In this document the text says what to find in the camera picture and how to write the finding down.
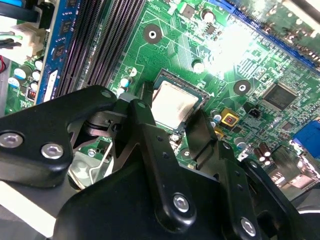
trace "motherboard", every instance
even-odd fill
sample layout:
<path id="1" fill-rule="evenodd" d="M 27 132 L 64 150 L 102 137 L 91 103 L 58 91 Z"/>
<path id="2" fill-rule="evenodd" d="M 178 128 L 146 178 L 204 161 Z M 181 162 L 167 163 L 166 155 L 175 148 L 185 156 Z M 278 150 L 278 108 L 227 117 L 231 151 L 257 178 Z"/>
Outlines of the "motherboard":
<path id="1" fill-rule="evenodd" d="M 255 2 L 140 0 L 136 10 L 130 1 L 74 1 L 69 15 L 59 8 L 37 97 L 28 98 L 29 75 L 28 84 L 9 85 L 5 113 L 103 85 L 150 105 L 181 164 L 196 168 L 185 127 L 202 109 L 239 161 L 252 158 L 271 173 L 271 153 L 299 152 L 293 139 L 320 116 L 320 34 L 288 1 Z M 39 57 L 25 62 L 31 72 Z M 10 77 L 20 67 L 12 63 Z M 110 143 L 100 137 L 79 152 L 101 161 Z"/>

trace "silver screw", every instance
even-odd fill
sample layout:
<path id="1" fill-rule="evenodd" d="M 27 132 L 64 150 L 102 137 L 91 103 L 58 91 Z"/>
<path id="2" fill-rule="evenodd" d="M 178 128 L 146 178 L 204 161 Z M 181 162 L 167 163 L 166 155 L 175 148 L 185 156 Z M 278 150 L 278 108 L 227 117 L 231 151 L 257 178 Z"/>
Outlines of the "silver screw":
<path id="1" fill-rule="evenodd" d="M 7 132 L 0 135 L 0 146 L 8 149 L 14 149 L 24 142 L 22 136 L 15 132 Z"/>
<path id="2" fill-rule="evenodd" d="M 173 204 L 182 213 L 186 213 L 189 210 L 189 202 L 181 194 L 174 195 Z"/>
<path id="3" fill-rule="evenodd" d="M 64 154 L 64 149 L 58 144 L 48 143 L 41 148 L 41 154 L 46 159 L 59 159 Z"/>
<path id="4" fill-rule="evenodd" d="M 226 148 L 226 149 L 231 149 L 230 145 L 226 142 L 223 143 L 223 146 Z"/>
<path id="5" fill-rule="evenodd" d="M 88 150 L 88 156 L 89 157 L 93 158 L 95 155 L 96 155 L 96 151 L 95 150 L 93 150 L 93 149 L 89 149 Z"/>
<path id="6" fill-rule="evenodd" d="M 101 94 L 106 98 L 111 98 L 111 94 L 107 92 L 106 90 L 101 91 Z"/>
<path id="7" fill-rule="evenodd" d="M 256 164 L 254 161 L 251 161 L 250 164 L 251 164 L 251 166 L 254 167 L 255 169 L 258 168 L 257 164 Z"/>
<path id="8" fill-rule="evenodd" d="M 254 225 L 247 218 L 241 218 L 241 225 L 243 229 L 246 231 L 246 233 L 249 234 L 251 237 L 254 237 L 256 235 L 256 229 Z"/>

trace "power connector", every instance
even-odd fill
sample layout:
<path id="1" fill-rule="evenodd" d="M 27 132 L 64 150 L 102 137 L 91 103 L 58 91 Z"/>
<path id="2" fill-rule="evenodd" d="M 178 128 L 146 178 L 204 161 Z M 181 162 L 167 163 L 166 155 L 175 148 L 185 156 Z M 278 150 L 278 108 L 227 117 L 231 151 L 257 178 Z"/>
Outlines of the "power connector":
<path id="1" fill-rule="evenodd" d="M 46 37 L 45 29 L 38 29 L 30 23 L 25 22 L 12 26 L 9 31 L 21 39 L 14 38 L 14 42 L 18 42 L 21 46 L 15 46 L 12 49 L 0 49 L 0 55 L 14 61 L 20 65 L 33 56 L 37 55 L 44 49 L 44 41 Z"/>

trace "yellow component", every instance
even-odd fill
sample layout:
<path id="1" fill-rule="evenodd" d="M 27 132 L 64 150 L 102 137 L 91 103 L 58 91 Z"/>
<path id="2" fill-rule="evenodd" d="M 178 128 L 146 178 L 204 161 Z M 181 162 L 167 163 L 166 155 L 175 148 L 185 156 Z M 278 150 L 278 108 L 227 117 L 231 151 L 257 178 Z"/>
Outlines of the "yellow component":
<path id="1" fill-rule="evenodd" d="M 219 127 L 215 127 L 214 128 L 214 132 L 216 134 L 216 137 L 221 140 L 225 135 L 224 133 L 222 132 L 222 130 L 219 128 Z"/>
<path id="2" fill-rule="evenodd" d="M 221 112 L 221 117 L 221 122 L 225 125 L 228 125 L 229 127 L 233 127 L 239 121 L 239 117 L 237 116 L 237 114 L 229 108 L 223 109 L 223 111 Z"/>

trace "blue ram module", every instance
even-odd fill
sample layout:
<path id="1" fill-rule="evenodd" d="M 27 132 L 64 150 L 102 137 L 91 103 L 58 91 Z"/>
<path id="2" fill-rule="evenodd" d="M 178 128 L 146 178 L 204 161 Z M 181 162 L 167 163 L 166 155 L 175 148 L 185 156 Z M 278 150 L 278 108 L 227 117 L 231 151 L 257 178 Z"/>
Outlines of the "blue ram module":
<path id="1" fill-rule="evenodd" d="M 320 75 L 320 72 L 316 69 L 316 65 L 305 58 L 304 56 L 300 55 L 295 49 L 291 48 L 287 44 L 285 44 L 282 40 L 278 39 L 277 37 L 273 36 L 272 34 L 265 33 L 263 31 L 262 26 L 250 19 L 248 16 L 244 15 L 240 10 L 238 10 L 235 6 L 227 2 L 226 0 L 207 0 L 209 3 L 217 5 L 223 8 L 225 11 L 230 13 L 231 15 L 235 16 L 237 19 L 240 19 L 247 25 L 251 26 L 257 33 L 261 36 L 265 37 L 267 40 L 272 42 L 278 48 L 282 49 L 283 51 L 287 52 L 290 56 L 294 59 L 299 61 L 300 63 L 304 64 L 306 67 L 310 68 L 314 73 Z"/>
<path id="2" fill-rule="evenodd" d="M 43 60 L 43 69 L 36 104 L 54 98 L 60 74 L 65 64 L 67 50 L 74 32 L 82 0 L 60 0 L 55 8 L 50 36 Z"/>

